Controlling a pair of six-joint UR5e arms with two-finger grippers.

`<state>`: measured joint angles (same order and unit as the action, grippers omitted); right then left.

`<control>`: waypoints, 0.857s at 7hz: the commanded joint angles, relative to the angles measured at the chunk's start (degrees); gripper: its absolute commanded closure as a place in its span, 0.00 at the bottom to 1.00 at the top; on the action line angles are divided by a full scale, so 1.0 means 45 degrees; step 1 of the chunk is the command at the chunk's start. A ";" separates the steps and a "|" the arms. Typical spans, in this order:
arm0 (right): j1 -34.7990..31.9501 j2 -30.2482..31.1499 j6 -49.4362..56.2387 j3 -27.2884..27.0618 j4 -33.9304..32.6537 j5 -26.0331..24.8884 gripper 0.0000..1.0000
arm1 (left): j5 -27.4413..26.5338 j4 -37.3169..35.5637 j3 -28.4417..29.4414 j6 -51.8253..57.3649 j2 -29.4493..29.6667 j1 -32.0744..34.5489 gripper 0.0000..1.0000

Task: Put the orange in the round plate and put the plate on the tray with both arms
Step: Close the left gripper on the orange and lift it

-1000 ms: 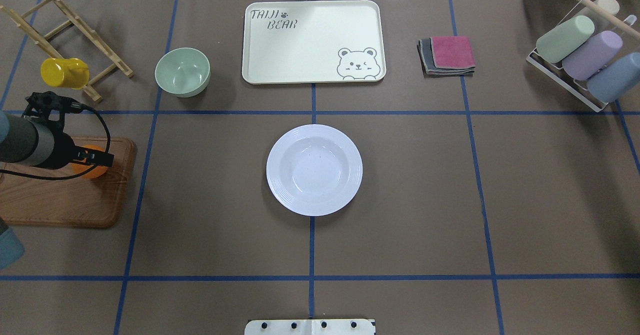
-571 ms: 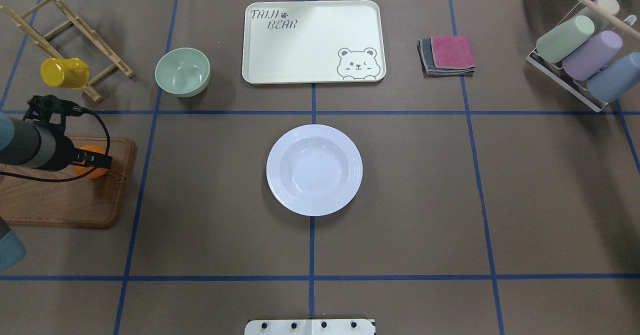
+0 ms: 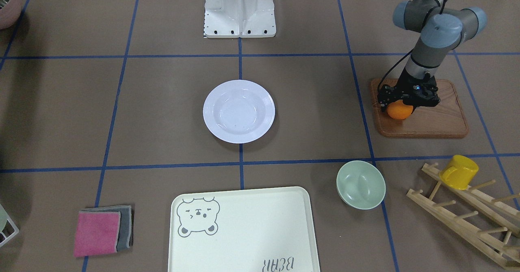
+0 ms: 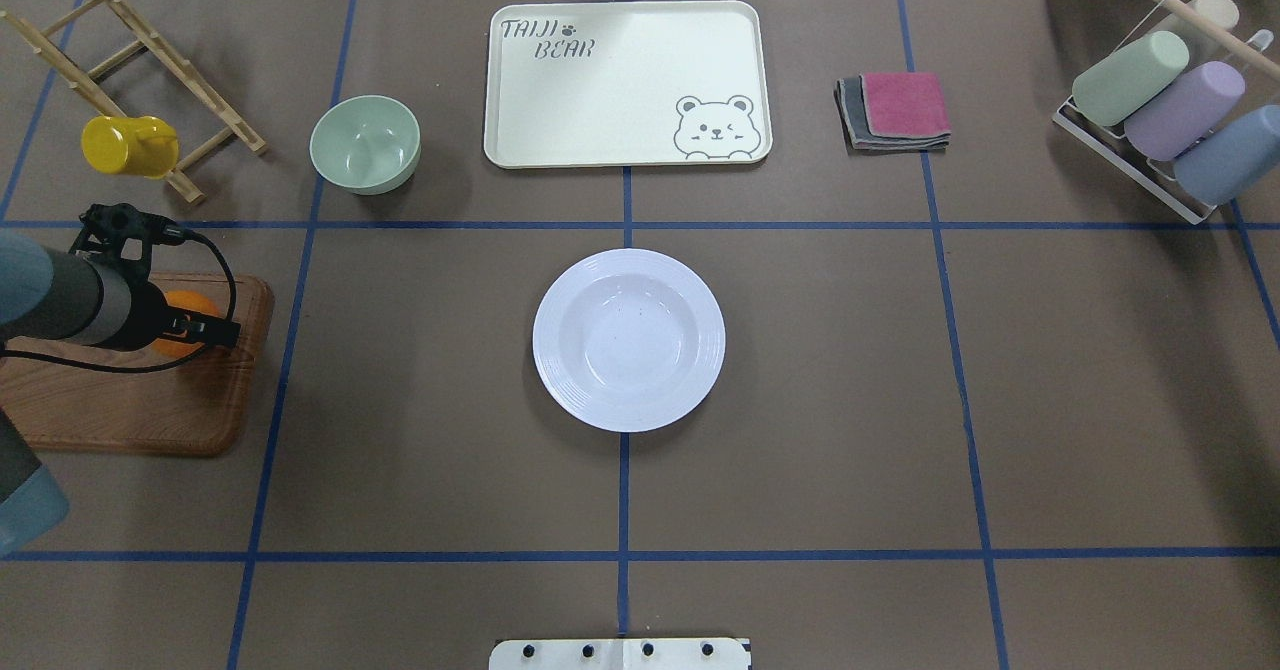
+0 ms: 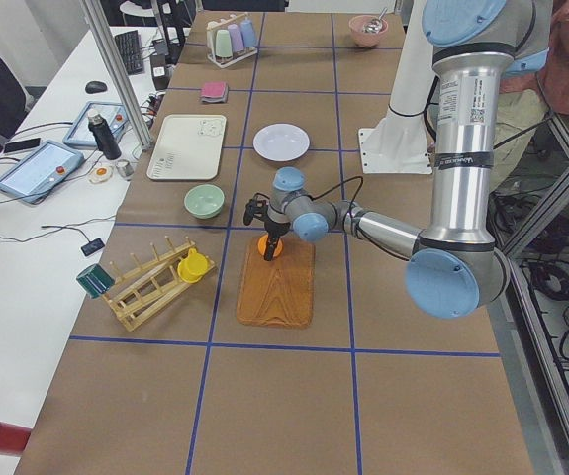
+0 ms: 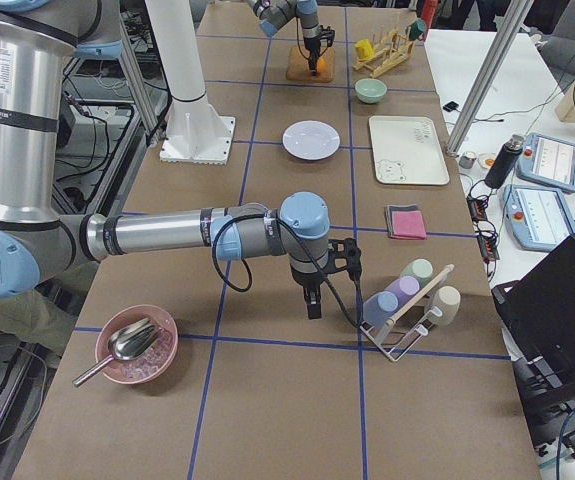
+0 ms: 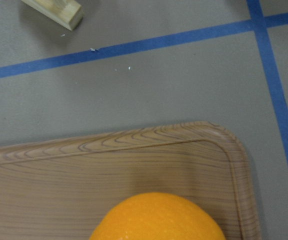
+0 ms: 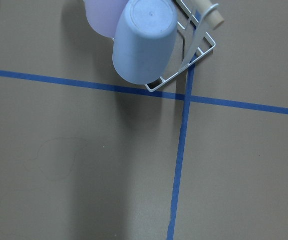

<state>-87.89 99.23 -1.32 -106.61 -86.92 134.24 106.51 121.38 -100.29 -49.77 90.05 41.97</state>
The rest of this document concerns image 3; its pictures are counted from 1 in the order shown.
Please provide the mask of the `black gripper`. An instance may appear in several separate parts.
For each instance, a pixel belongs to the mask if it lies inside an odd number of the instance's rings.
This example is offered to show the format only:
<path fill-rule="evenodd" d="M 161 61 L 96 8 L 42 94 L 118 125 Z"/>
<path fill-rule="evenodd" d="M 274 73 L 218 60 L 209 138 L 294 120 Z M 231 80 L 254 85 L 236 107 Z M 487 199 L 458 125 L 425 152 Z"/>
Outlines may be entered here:
<path fill-rule="evenodd" d="M 397 99 L 403 102 L 439 102 L 436 78 L 426 71 L 422 79 L 403 71 L 396 84 Z"/>

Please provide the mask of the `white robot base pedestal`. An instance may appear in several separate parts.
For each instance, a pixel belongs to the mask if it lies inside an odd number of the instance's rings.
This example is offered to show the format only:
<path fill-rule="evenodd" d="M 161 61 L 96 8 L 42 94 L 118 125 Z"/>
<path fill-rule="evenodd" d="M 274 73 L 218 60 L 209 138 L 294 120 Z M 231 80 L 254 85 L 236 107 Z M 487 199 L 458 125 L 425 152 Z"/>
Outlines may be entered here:
<path fill-rule="evenodd" d="M 275 37 L 274 0 L 205 0 L 206 38 Z"/>

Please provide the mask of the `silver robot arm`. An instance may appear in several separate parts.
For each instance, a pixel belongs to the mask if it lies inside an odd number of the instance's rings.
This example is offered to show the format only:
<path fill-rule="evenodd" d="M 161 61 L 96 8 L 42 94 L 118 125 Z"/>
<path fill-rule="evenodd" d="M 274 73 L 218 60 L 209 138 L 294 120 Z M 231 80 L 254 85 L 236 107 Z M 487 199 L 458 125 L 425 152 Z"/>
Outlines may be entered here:
<path fill-rule="evenodd" d="M 435 74 L 447 54 L 481 33 L 488 16 L 479 7 L 459 11 L 446 8 L 448 0 L 401 2 L 392 20 L 397 27 L 419 33 L 395 86 L 379 90 L 379 102 L 401 100 L 414 107 L 435 107 L 440 102 Z"/>

